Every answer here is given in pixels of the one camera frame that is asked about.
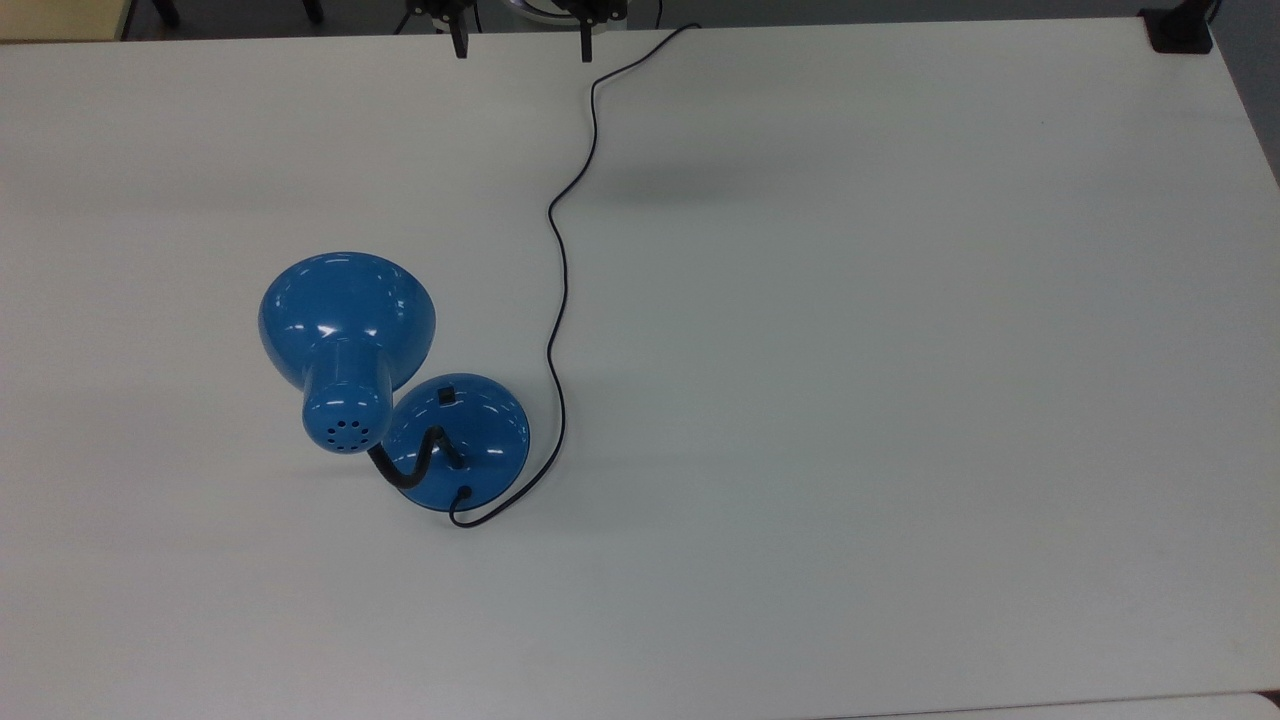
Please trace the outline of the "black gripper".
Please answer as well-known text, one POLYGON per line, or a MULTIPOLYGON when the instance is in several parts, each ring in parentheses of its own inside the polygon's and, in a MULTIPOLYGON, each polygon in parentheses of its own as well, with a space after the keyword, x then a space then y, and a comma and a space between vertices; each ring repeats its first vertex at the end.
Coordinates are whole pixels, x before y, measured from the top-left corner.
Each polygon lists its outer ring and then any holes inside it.
MULTIPOLYGON (((448 22, 451 41, 458 59, 468 58, 470 32, 465 9, 476 1, 406 1, 411 15, 430 15, 448 22)), ((582 63, 593 61, 593 35, 596 24, 625 20, 626 1, 507 1, 513 9, 539 20, 567 20, 579 23, 582 63)))

